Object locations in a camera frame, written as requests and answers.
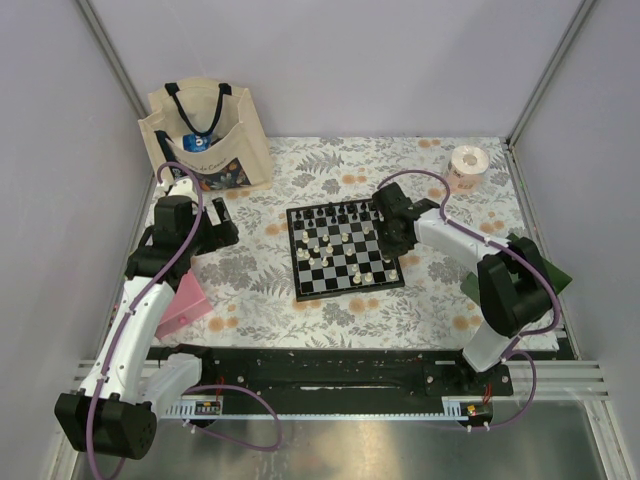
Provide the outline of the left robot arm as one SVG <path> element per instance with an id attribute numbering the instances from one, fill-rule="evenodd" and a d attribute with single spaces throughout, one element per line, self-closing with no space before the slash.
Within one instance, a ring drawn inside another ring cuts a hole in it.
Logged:
<path id="1" fill-rule="evenodd" d="M 107 340 L 78 391 L 60 394 L 54 407 L 75 450 L 141 459 L 152 445 L 158 420 L 185 390 L 205 395 L 214 389 L 215 368 L 192 354 L 171 355 L 148 379 L 142 371 L 192 258 L 238 240 L 222 198 L 202 207 L 184 195 L 157 201 L 154 222 L 127 261 L 121 303 Z"/>

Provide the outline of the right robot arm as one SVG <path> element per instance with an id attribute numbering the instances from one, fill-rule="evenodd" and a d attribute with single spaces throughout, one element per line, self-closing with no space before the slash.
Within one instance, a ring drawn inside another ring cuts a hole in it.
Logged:
<path id="1" fill-rule="evenodd" d="M 476 275 L 484 323 L 463 348 L 465 365 L 455 371 L 455 383 L 475 396 L 491 382 L 489 369 L 507 358 L 526 327 L 549 311 L 559 319 L 559 301 L 535 243 L 495 239 L 463 225 L 428 199 L 411 201 L 392 182 L 377 190 L 373 203 L 381 215 L 377 227 L 382 256 L 395 259 L 418 244 L 453 257 Z"/>

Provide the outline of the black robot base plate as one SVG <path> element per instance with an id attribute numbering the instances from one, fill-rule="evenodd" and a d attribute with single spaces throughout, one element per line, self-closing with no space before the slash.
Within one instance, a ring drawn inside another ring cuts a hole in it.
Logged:
<path id="1" fill-rule="evenodd" d="M 469 367 L 459 351 L 222 348 L 179 344 L 154 347 L 149 359 L 172 354 L 202 361 L 201 384 L 222 383 L 242 392 L 221 392 L 225 415 L 259 414 L 250 397 L 261 395 L 286 415 L 435 414 L 445 397 L 510 397 L 507 366 L 484 373 Z"/>

